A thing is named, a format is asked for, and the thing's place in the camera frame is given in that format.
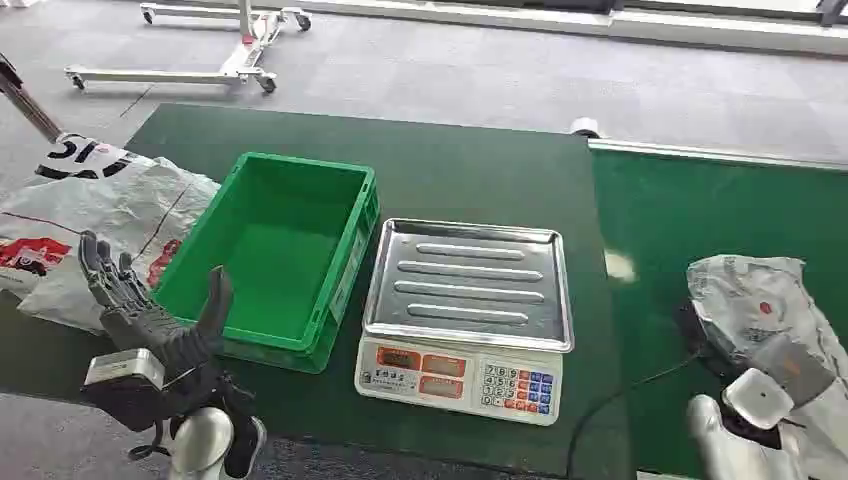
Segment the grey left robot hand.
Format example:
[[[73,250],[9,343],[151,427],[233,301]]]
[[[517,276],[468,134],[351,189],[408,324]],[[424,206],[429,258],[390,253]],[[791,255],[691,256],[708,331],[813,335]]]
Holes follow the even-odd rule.
[[[170,415],[198,408],[230,388],[216,352],[233,300],[224,268],[208,274],[208,293],[198,320],[182,324],[157,303],[132,268],[126,252],[114,260],[110,244],[92,231],[80,235],[81,271],[103,307],[101,325],[121,350],[145,348],[164,367],[163,407]]]

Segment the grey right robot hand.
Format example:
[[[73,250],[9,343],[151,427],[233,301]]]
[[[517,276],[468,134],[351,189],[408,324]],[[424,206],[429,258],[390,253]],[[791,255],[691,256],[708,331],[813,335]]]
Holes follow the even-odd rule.
[[[822,361],[784,333],[757,332],[749,345],[737,346],[717,327],[701,319],[691,301],[678,308],[675,323],[687,351],[724,387],[748,369],[756,368],[775,380],[797,407],[802,407],[836,380]]]

